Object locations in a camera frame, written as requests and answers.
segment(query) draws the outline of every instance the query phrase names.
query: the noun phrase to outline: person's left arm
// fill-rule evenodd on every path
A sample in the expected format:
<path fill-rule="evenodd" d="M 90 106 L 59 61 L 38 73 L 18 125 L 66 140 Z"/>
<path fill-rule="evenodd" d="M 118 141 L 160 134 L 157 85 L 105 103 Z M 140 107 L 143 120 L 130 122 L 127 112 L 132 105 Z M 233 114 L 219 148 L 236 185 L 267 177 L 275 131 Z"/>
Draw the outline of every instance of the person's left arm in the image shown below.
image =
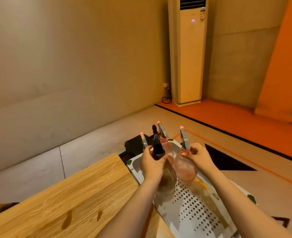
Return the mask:
<path fill-rule="evenodd" d="M 144 182 L 137 188 L 123 208 L 106 224 L 96 238 L 140 237 L 155 192 L 163 175 L 166 156 L 154 160 L 148 146 L 142 155 L 141 169 Z"/>

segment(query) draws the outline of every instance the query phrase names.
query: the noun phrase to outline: person's left hand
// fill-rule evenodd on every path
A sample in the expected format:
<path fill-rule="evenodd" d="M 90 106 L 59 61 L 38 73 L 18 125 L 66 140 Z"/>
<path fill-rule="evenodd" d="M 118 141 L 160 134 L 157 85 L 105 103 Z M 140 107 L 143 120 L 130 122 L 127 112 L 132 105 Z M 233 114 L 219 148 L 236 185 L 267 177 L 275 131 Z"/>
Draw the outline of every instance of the person's left hand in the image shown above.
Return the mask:
<path fill-rule="evenodd" d="M 143 172 L 144 180 L 151 180 L 154 182 L 160 182 L 163 176 L 164 164 L 167 159 L 167 155 L 160 158 L 160 160 L 154 160 L 152 157 L 153 151 L 150 151 L 152 146 L 147 146 L 142 155 L 141 169 Z"/>

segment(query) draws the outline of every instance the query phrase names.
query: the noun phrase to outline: person's right arm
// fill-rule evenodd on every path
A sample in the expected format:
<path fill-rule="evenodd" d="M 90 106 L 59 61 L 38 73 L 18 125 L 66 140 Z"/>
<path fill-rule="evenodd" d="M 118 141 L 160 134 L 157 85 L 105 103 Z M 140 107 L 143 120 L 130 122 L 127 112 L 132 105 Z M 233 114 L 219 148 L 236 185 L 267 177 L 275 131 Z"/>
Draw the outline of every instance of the person's right arm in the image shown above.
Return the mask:
<path fill-rule="evenodd" d="M 214 165 L 208 151 L 199 143 L 183 154 L 212 182 L 242 238 L 292 238 L 286 228 L 261 211 Z"/>

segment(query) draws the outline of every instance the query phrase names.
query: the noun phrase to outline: orange pillar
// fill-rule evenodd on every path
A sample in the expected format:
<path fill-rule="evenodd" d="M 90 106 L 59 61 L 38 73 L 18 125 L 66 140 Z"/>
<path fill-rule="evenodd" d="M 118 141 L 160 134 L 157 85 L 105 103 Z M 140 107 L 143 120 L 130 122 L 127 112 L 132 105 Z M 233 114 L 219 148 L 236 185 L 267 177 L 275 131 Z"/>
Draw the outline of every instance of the orange pillar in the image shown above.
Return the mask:
<path fill-rule="evenodd" d="M 280 27 L 255 114 L 292 122 L 292 0 Z"/>

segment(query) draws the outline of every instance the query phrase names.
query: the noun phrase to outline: person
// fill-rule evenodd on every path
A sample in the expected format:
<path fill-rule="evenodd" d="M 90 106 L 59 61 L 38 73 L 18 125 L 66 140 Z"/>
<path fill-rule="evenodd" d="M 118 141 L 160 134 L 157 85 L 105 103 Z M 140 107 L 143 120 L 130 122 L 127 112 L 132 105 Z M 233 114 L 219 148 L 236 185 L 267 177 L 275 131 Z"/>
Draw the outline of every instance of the person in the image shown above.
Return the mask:
<path fill-rule="evenodd" d="M 191 160 L 211 181 L 242 238 L 292 238 L 286 228 L 263 213 L 219 171 L 205 147 L 199 143 L 191 144 L 190 147 L 191 152 L 183 154 L 183 157 Z M 158 161 L 154 160 L 150 149 L 151 146 L 148 146 L 142 155 L 144 182 L 96 238 L 140 237 L 167 159 L 167 156 L 163 156 Z"/>

